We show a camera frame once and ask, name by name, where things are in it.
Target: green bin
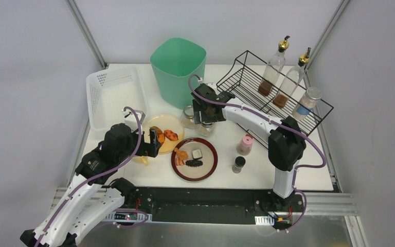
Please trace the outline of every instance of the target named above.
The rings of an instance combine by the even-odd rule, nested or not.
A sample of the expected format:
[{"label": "green bin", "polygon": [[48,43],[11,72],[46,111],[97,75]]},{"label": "green bin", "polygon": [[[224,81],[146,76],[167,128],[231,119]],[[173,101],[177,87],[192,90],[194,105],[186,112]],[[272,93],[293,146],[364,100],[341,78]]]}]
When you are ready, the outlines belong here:
[{"label": "green bin", "polygon": [[[161,96],[166,102],[179,109],[192,105],[188,78],[192,74],[204,78],[206,56],[204,48],[181,38],[171,38],[154,51],[151,65]],[[193,88],[198,85],[194,77]]]}]

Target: black wire rack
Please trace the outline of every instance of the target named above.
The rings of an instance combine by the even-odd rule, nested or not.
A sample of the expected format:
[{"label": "black wire rack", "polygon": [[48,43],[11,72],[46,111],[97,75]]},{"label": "black wire rack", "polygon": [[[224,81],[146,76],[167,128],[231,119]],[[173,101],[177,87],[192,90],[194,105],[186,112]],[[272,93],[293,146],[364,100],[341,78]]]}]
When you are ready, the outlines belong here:
[{"label": "black wire rack", "polygon": [[[262,60],[249,50],[243,52],[238,57],[236,57],[234,64],[232,65],[229,72],[222,79],[220,79],[220,81],[217,82],[217,89],[219,91],[228,91],[230,93],[233,93],[243,102],[266,114],[285,119],[288,116],[292,116],[292,111],[298,104],[302,104],[300,104],[299,101],[294,99],[292,96],[287,95],[289,97],[289,100],[287,101],[284,108],[280,109],[279,107],[275,106],[272,101],[279,90],[279,88],[277,88],[276,86],[273,86],[271,92],[267,97],[258,93],[258,87],[261,83],[261,80],[263,80],[264,78],[261,74],[254,71],[251,67],[253,67],[253,65],[266,64],[267,63],[264,60]],[[306,91],[306,88],[300,83],[299,87],[296,90],[301,90],[301,94],[303,95],[303,93]],[[324,117],[319,116],[317,110],[318,108],[320,109],[320,112],[324,113]],[[333,109],[334,107],[332,105],[321,99],[316,107],[312,111],[310,111],[310,113],[303,120],[298,121],[300,130],[305,135],[310,135]],[[245,129],[242,126],[240,127],[249,134],[255,136],[258,142],[260,142],[264,147],[267,148],[267,140],[262,140],[250,130]]]}]

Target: pink lid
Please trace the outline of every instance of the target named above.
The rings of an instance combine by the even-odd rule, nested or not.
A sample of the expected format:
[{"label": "pink lid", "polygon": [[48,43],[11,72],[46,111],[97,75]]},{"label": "pink lid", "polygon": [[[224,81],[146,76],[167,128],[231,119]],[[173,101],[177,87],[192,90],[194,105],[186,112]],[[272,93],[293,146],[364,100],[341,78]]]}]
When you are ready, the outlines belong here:
[{"label": "pink lid", "polygon": [[241,139],[241,145],[243,147],[250,148],[252,147],[252,143],[254,143],[254,138],[250,135],[245,135],[243,139]]}]

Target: white wall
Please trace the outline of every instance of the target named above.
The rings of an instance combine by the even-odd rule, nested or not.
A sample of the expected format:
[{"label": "white wall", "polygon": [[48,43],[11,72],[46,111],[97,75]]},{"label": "white wall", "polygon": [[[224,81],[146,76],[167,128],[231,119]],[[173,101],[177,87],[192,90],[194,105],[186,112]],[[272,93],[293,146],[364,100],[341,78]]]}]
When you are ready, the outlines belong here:
[{"label": "white wall", "polygon": [[287,64],[314,47],[340,0],[78,0],[106,62],[149,63],[181,37],[207,51],[207,64],[232,64],[249,49],[268,59],[291,35]]},{"label": "white wall", "polygon": [[352,1],[310,69],[324,128],[370,246],[395,246],[395,1]]},{"label": "white wall", "polygon": [[24,246],[66,182],[99,69],[65,1],[0,1],[0,247]]}]

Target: glass bottle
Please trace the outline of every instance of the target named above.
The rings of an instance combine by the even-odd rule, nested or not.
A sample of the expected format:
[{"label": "glass bottle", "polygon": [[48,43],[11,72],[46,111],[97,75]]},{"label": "glass bottle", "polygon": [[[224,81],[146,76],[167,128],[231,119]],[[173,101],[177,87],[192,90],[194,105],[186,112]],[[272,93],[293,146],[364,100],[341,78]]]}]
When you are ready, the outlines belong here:
[{"label": "glass bottle", "polygon": [[197,125],[194,123],[194,111],[193,106],[189,105],[184,108],[183,113],[181,115],[181,123],[184,128],[187,129],[196,129]]},{"label": "glass bottle", "polygon": [[320,101],[322,95],[319,88],[309,87],[300,99],[299,104],[294,107],[292,112],[293,117],[298,121],[303,120]]},{"label": "glass bottle", "polygon": [[196,132],[204,137],[212,137],[215,126],[214,122],[201,122],[201,124],[197,126]]},{"label": "glass bottle", "polygon": [[238,156],[236,158],[236,161],[232,165],[232,171],[234,173],[240,173],[240,171],[243,168],[244,164],[246,164],[246,159],[241,157],[241,156]]},{"label": "glass bottle", "polygon": [[273,99],[273,104],[277,107],[281,109],[284,108],[285,104],[289,100],[289,97],[293,94],[294,90],[296,90],[300,81],[303,79],[305,75],[303,66],[310,61],[310,51],[311,48],[308,47],[308,51],[299,57],[299,62],[297,65],[291,68],[286,74],[284,80],[282,81],[281,87],[279,87],[278,93]]},{"label": "glass bottle", "polygon": [[239,155],[248,155],[252,150],[253,143],[254,137],[249,134],[241,138],[240,142],[237,144],[237,152]]},{"label": "glass bottle", "polygon": [[270,58],[267,62],[266,69],[264,70],[263,78],[260,86],[258,87],[258,93],[262,96],[267,97],[272,91],[274,85],[278,81],[279,74],[285,65],[285,50],[289,47],[288,39],[290,36],[285,36],[284,40],[279,42],[278,51]]}]

